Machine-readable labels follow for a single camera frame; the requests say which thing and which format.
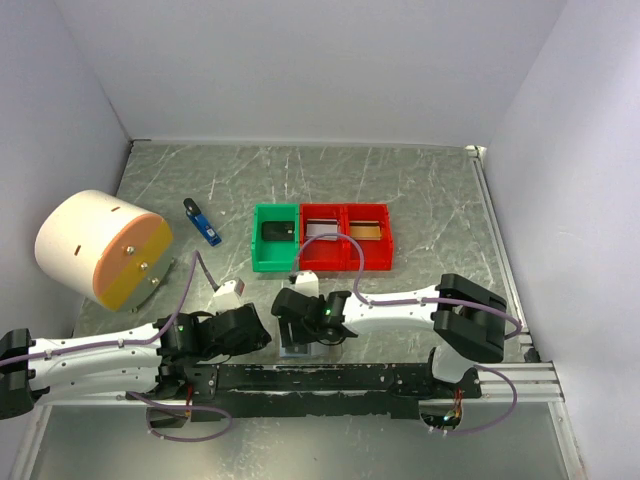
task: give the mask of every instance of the cylindrical container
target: cylindrical container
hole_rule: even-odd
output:
[[[167,273],[172,241],[160,215],[86,190],[45,220],[35,255],[51,278],[109,310],[131,310]]]

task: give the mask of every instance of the plastic bin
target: plastic bin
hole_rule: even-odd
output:
[[[292,221],[291,241],[266,241],[262,224],[270,221]],[[297,204],[258,204],[253,216],[251,259],[254,272],[287,272],[299,248],[300,208]]]
[[[310,219],[336,220],[338,232],[346,233],[346,209],[336,203],[303,203],[300,205],[300,245],[305,242]],[[310,243],[300,257],[300,270],[340,271],[346,266],[349,242],[343,239],[319,239]]]
[[[380,224],[380,240],[358,240],[364,252],[365,270],[391,270],[393,266],[393,236],[389,209],[378,203],[349,203],[345,205],[345,232],[349,235],[349,222],[354,220],[376,221]],[[360,258],[356,248],[349,243],[349,254],[344,270],[358,270]]]

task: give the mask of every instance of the white wall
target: white wall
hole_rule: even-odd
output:
[[[133,138],[489,143],[564,0],[56,0]]]
[[[39,270],[36,233],[69,195],[115,189],[127,140],[51,0],[0,2],[0,63],[0,336],[67,336],[82,299]],[[0,422],[0,479],[26,420]]]
[[[570,0],[489,147],[536,346],[594,479],[637,478],[640,2]]]

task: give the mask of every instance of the gray marble tabletop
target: gray marble tabletop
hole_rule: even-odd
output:
[[[506,297],[482,196],[462,148],[268,147],[158,145],[137,142],[118,197],[162,215],[174,233],[176,262],[163,285],[135,313],[113,313],[86,301],[75,335],[114,332],[169,315],[198,249],[218,281],[240,277],[274,341],[233,359],[280,363],[273,298],[285,273],[255,273],[251,267],[254,207],[258,203],[368,202],[389,206],[395,256],[389,272],[366,272],[364,292],[408,291],[438,283],[443,273],[464,275]],[[211,247],[185,216],[192,197],[222,237]],[[354,273],[320,273],[321,292],[350,288]],[[212,290],[198,271],[183,308],[207,310]],[[363,335],[334,347],[332,362],[418,362],[441,343],[433,332]],[[506,361],[523,361],[514,341]]]

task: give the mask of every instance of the blue tool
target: blue tool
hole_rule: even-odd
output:
[[[195,225],[195,227],[202,234],[205,240],[209,242],[209,245],[215,247],[217,244],[219,244],[222,241],[220,235],[218,235],[213,229],[213,227],[209,223],[209,220],[207,220],[207,217],[202,214],[202,211],[200,210],[196,202],[193,201],[193,198],[185,198],[184,202],[182,203],[187,209],[187,217],[189,217],[191,223]]]

